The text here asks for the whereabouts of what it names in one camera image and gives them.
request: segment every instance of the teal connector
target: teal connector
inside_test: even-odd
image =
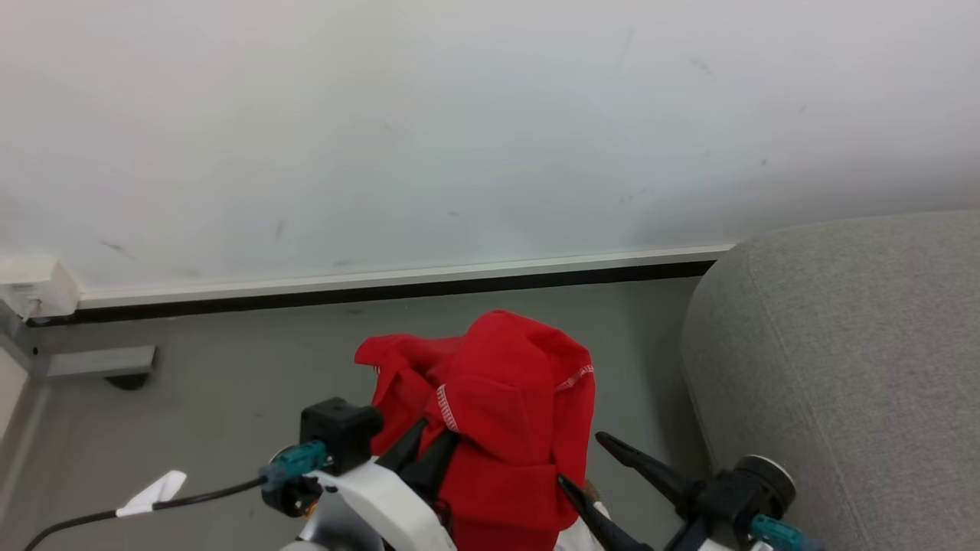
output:
[[[806,537],[801,531],[766,515],[752,519],[752,537],[776,551],[824,551],[823,542]]]
[[[326,446],[323,442],[313,440],[289,448],[275,456],[271,463],[259,469],[259,475],[266,478],[262,491],[278,489],[289,480],[325,466]]]

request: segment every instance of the gray fabric upholstery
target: gray fabric upholstery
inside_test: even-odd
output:
[[[801,226],[705,275],[682,338],[717,468],[776,460],[829,549],[980,545],[980,212]]]

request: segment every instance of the black baseboard trim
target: black baseboard trim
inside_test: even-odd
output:
[[[266,310],[270,308],[295,308],[299,306],[316,306],[320,304],[367,302],[372,300],[482,293],[489,291],[530,289],[538,287],[560,287],[565,285],[582,285],[587,283],[615,283],[619,281],[693,277],[703,276],[712,264],[714,264],[713,260],[705,260],[700,262],[681,262],[676,264],[585,270],[581,272],[510,275],[507,277],[464,279],[459,281],[436,281],[431,283],[365,287],[360,289],[337,289],[331,291],[314,291],[306,293],[93,308],[89,310],[78,310],[70,316],[48,318],[47,322],[44,324],[39,324],[35,320],[31,320],[28,325],[32,327],[49,327],[70,326],[77,324],[103,324],[107,322],[174,318],[177,316],[216,314],[220,312],[245,312],[248,310]]]

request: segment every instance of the gray floor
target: gray floor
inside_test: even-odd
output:
[[[598,387],[594,430],[699,474],[707,459],[677,352],[696,283],[666,279],[43,329],[59,352],[156,343],[159,369],[137,392],[101,380],[53,388],[0,548],[21,549],[54,522],[116,509],[170,469],[189,474],[181,495],[251,478],[296,441],[304,407],[335,395],[369,402],[374,374],[352,360],[365,337],[459,334],[497,308],[559,327],[589,348]],[[653,546],[662,547],[679,527],[665,500],[594,442],[589,477],[613,517]],[[75,528],[38,551],[273,551],[301,525],[252,492]]]

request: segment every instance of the black cable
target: black cable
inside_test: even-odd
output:
[[[102,513],[96,513],[95,515],[88,515],[85,517],[78,517],[77,519],[71,519],[70,521],[64,521],[63,523],[57,523],[56,525],[48,526],[43,529],[41,533],[37,534],[34,539],[30,541],[24,551],[31,551],[34,547],[41,542],[45,537],[55,533],[56,531],[63,530],[65,528],[72,528],[75,526],[87,525],[89,523],[97,523],[99,521],[106,521],[108,519],[114,519],[116,517],[116,511],[104,511]]]
[[[225,488],[224,490],[192,495],[190,497],[183,497],[180,499],[172,499],[171,501],[160,501],[153,504],[153,510],[163,511],[164,509],[173,509],[174,507],[183,507],[184,505],[194,505],[195,503],[204,503],[205,501],[221,499],[223,497],[228,497],[229,495],[241,493],[245,490],[250,490],[256,486],[261,486],[265,482],[266,478],[264,476],[259,476],[254,480],[238,484],[237,486],[231,486],[230,488]]]
[[[238,484],[237,486],[231,486],[230,488],[225,488],[224,490],[213,491],[210,493],[202,493],[198,495],[192,495],[190,497],[184,497],[181,499],[172,499],[171,501],[161,501],[153,504],[154,511],[163,511],[164,509],[173,509],[174,507],[183,507],[185,505],[194,505],[196,503],[204,503],[205,501],[212,501],[215,499],[221,499],[229,495],[234,495],[236,493],[241,493],[245,490],[252,489],[256,486],[261,486],[266,482],[264,476],[259,476],[254,480]],[[77,519],[71,519],[70,521],[64,521],[63,523],[57,523],[56,525],[48,526],[43,529],[41,533],[37,534],[30,541],[24,551],[32,551],[41,540],[45,537],[55,533],[56,531],[61,531],[66,528],[72,528],[75,526],[87,525],[89,523],[97,523],[99,521],[106,521],[108,519],[115,519],[116,511],[104,511],[102,513],[96,513],[95,515],[86,515],[84,517],[78,517]]]

